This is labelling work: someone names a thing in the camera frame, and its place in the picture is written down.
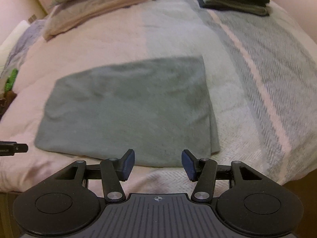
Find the green toy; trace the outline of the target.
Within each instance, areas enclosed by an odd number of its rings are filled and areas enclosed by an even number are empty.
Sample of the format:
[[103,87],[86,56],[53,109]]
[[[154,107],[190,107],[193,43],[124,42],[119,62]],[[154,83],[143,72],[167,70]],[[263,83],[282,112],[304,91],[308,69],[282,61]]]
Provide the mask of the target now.
[[15,68],[12,70],[10,76],[7,78],[7,81],[6,81],[5,87],[4,87],[5,92],[12,90],[13,85],[16,81],[17,75],[18,75],[18,69]]

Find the grey-green towel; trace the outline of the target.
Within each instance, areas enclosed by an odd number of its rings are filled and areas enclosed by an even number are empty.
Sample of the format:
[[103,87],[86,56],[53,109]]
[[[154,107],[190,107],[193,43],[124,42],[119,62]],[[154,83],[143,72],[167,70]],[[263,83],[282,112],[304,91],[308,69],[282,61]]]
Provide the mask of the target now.
[[202,57],[102,66],[56,81],[34,140],[43,151],[179,167],[220,150]]

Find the brown object beside bed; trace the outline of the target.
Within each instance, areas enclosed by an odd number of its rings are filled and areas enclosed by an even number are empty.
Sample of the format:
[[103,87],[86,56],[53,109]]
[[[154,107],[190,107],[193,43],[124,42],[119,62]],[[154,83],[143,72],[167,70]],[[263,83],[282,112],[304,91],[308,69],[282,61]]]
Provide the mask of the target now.
[[3,115],[6,113],[7,109],[17,97],[17,94],[12,90],[5,92],[1,95],[1,106],[0,106],[0,119],[2,119]]

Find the folded pink-beige blanket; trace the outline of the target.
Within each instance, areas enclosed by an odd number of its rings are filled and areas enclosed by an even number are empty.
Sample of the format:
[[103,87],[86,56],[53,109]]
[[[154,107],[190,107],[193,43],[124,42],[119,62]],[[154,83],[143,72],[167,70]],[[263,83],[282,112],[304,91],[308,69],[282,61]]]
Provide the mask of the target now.
[[146,1],[148,0],[72,0],[56,5],[46,20],[43,38],[48,41],[91,18]]

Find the white lavender pillow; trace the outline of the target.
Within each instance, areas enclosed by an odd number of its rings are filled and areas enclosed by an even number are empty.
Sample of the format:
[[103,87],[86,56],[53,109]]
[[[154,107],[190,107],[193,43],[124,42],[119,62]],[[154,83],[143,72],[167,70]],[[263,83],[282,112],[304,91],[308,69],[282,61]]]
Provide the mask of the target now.
[[1,78],[8,77],[13,69],[19,70],[29,48],[42,34],[46,20],[29,24],[22,20],[1,44]]

